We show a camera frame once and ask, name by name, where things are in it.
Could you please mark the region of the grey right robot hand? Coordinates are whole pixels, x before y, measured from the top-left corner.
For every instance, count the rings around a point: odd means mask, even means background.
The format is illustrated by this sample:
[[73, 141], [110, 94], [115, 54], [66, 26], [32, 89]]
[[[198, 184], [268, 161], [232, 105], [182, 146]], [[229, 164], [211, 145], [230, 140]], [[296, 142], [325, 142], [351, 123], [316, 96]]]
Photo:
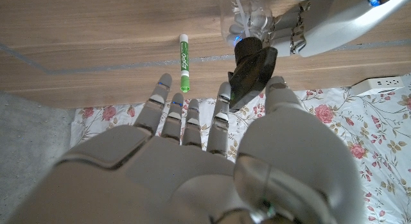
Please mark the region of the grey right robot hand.
[[363, 223], [357, 166], [343, 141], [305, 111], [284, 79], [266, 87], [265, 115], [227, 158], [223, 83], [206, 149], [198, 102], [182, 115], [172, 78], [160, 77], [133, 125], [65, 153], [10, 223]]

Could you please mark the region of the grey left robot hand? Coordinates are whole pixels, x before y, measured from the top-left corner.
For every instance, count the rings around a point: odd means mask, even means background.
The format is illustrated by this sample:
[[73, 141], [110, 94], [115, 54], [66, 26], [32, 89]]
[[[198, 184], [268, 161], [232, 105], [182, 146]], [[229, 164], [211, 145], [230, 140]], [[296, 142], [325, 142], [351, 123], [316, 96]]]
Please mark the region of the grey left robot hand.
[[410, 0], [297, 0], [275, 18], [269, 46], [278, 56], [309, 57], [353, 41]]

